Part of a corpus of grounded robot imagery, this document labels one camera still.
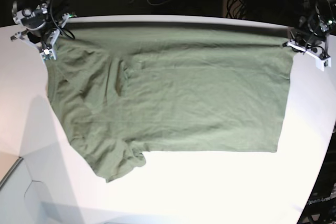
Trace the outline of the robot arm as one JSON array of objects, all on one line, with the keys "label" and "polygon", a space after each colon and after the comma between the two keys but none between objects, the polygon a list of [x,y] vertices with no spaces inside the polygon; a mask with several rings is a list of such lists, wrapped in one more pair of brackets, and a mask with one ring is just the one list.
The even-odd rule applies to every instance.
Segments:
[{"label": "robot arm", "polygon": [[67,13],[69,0],[17,0],[13,2],[12,18],[16,25],[24,27],[10,37],[36,49],[42,60],[56,60],[54,46],[59,36],[74,40],[67,28],[73,17]]},{"label": "robot arm", "polygon": [[326,64],[331,59],[328,38],[335,32],[335,0],[306,1],[298,26],[289,30],[289,40],[282,46],[308,54]]}]

